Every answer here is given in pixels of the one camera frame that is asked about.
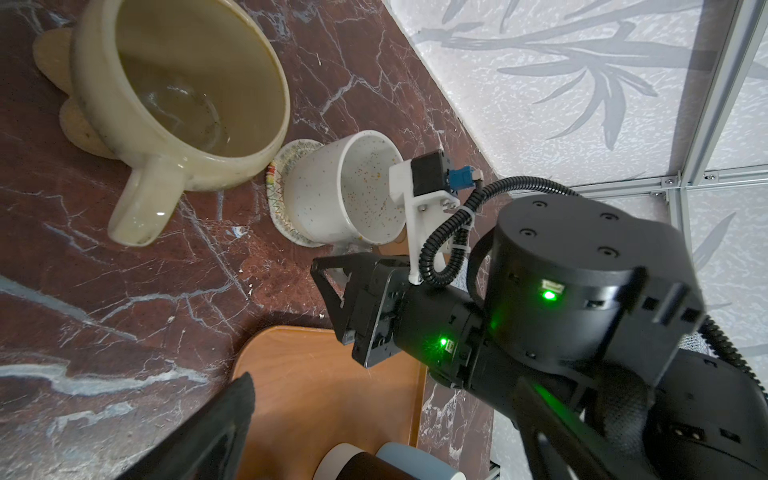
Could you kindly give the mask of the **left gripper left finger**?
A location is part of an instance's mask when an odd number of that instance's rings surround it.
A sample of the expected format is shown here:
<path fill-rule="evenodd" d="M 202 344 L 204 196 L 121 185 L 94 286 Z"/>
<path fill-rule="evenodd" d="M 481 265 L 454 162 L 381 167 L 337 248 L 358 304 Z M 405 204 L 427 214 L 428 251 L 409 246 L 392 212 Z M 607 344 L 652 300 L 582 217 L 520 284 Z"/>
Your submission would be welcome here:
<path fill-rule="evenodd" d="M 252 377 L 245 373 L 120 477 L 234 479 L 245 449 L 255 403 Z"/>

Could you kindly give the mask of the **purple mug white inside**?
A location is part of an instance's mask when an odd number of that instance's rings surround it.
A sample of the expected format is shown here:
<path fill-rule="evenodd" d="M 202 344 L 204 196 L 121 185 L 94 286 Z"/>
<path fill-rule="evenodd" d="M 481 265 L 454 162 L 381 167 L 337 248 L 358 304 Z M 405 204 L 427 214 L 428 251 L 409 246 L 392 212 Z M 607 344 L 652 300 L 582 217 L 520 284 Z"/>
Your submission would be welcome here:
<path fill-rule="evenodd" d="M 313 480 L 336 480 L 344 467 L 360 453 L 364 453 L 364 450 L 352 444 L 336 445 L 321 460 Z"/>

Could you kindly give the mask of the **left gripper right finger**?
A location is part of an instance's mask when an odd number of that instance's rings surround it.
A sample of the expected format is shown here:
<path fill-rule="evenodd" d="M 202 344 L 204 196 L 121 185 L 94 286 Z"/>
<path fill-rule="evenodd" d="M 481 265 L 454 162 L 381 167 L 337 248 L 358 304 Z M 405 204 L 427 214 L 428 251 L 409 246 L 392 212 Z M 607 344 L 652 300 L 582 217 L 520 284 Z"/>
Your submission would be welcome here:
<path fill-rule="evenodd" d="M 529 469 L 535 479 L 652 479 L 543 386 L 522 378 L 513 405 Z"/>

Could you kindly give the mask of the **cork flower shaped coaster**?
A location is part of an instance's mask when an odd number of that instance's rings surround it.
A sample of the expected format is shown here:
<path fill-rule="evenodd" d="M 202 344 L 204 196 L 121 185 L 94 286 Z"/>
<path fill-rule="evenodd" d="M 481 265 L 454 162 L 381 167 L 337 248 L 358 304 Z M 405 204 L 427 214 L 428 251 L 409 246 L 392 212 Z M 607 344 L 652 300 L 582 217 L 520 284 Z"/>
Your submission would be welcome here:
<path fill-rule="evenodd" d="M 67 98 L 59 110 L 59 124 L 67 140 L 91 155 L 117 160 L 86 119 L 73 95 L 70 47 L 73 29 L 48 30 L 33 42 L 33 60 L 39 71 Z"/>

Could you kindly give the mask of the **beige ceramic mug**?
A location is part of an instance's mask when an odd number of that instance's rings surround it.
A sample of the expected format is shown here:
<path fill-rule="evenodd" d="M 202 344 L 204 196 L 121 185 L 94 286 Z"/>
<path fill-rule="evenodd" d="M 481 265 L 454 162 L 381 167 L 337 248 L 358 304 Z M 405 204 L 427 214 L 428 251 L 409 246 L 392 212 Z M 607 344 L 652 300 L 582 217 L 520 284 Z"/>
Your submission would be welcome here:
<path fill-rule="evenodd" d="M 285 73 L 233 1 L 91 1 L 70 65 L 86 120 L 131 170 L 108 224 L 119 244 L 151 244 L 185 192 L 251 180 L 285 140 Z"/>

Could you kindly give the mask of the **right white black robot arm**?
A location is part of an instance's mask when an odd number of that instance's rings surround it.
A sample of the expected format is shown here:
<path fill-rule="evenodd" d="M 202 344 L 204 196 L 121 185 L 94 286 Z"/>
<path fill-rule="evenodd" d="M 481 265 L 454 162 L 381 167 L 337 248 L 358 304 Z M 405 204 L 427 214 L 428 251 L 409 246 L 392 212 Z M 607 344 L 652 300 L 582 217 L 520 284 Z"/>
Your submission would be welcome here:
<path fill-rule="evenodd" d="M 681 233 L 548 179 L 478 184 L 413 261 L 311 267 L 338 340 L 516 425 L 536 479 L 763 479 L 767 395 Z"/>

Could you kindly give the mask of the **woven patterned round coaster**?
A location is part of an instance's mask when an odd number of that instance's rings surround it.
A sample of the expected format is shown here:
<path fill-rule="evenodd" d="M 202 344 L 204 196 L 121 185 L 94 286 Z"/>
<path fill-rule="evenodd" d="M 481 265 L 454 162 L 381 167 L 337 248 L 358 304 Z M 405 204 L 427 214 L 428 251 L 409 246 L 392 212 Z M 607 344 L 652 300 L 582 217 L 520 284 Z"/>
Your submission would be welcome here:
<path fill-rule="evenodd" d="M 321 247 L 323 243 L 310 240 L 293 226 L 287 214 L 283 186 L 297 162 L 322 146 L 322 143 L 311 139 L 288 142 L 265 170 L 266 197 L 275 228 L 291 242 L 307 248 Z"/>

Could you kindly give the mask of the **white speckled mug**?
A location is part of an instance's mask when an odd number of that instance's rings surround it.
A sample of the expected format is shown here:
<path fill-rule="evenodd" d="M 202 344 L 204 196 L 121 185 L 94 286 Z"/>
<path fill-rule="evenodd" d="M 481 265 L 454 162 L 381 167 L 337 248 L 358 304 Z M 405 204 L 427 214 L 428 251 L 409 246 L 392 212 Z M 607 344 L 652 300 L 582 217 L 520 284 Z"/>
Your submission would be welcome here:
<path fill-rule="evenodd" d="M 290 224 L 313 243 L 382 245 L 405 226 L 389 170 L 403 162 L 384 134 L 365 130 L 303 155 L 284 181 Z"/>

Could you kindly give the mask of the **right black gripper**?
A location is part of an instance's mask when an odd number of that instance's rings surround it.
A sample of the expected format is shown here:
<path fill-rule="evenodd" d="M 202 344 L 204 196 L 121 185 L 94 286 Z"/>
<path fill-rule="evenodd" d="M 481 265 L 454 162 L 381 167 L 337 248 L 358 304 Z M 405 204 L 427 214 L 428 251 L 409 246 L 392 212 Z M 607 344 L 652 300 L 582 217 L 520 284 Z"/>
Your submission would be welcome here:
<path fill-rule="evenodd" d="M 311 277 L 336 339 L 371 368 L 404 352 L 447 387 L 469 385 L 484 315 L 455 287 L 413 285 L 404 260 L 373 253 L 316 258 Z"/>

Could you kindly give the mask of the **black mug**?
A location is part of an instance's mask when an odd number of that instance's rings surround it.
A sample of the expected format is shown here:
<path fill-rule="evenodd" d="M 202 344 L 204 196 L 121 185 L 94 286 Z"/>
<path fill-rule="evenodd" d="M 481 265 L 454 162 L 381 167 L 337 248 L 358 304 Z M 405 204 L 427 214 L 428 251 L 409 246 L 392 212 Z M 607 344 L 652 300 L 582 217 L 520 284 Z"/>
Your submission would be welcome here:
<path fill-rule="evenodd" d="M 368 452 L 352 456 L 336 480 L 416 480 L 416 477 Z"/>

